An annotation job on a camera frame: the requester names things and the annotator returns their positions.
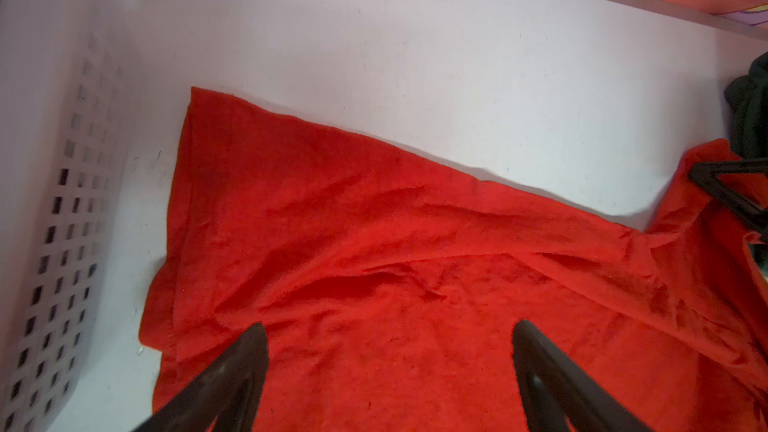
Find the red t-shirt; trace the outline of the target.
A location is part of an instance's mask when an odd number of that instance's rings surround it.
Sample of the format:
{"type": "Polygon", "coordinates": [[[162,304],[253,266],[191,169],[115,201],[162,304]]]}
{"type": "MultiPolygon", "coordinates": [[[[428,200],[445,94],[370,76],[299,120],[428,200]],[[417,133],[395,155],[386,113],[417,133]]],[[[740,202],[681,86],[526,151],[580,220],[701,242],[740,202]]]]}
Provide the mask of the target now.
{"type": "Polygon", "coordinates": [[[656,431],[763,431],[756,237],[688,177],[731,156],[689,150],[641,231],[195,88],[139,331],[153,405],[261,323],[258,431],[522,430],[524,319],[656,431]]]}

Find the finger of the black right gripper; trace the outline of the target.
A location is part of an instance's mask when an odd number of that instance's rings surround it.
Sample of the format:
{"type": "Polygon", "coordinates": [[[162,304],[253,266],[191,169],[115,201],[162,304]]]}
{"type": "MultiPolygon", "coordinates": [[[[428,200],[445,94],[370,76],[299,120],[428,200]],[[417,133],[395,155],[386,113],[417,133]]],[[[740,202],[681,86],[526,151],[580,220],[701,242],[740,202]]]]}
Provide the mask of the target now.
{"type": "Polygon", "coordinates": [[[721,175],[766,175],[767,159],[710,161],[694,164],[688,177],[711,197],[719,200],[747,227],[767,233],[767,208],[738,192],[720,179],[721,175]]]}

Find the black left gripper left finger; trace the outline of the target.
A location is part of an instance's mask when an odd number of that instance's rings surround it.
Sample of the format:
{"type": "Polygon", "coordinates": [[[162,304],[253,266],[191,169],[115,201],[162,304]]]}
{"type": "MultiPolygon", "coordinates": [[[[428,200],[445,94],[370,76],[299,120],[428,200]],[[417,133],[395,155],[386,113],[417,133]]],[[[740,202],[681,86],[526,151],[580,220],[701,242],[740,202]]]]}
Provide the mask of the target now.
{"type": "Polygon", "coordinates": [[[245,330],[138,431],[250,431],[268,371],[263,325],[245,330]]]}

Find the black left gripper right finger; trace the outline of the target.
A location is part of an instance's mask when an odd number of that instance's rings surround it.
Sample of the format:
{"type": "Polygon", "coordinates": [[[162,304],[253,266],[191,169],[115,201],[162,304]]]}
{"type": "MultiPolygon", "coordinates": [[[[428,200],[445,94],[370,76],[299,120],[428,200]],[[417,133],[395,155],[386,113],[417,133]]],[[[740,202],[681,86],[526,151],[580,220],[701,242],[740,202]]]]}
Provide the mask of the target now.
{"type": "Polygon", "coordinates": [[[512,359],[530,431],[648,431],[532,322],[511,336],[512,359]]]}

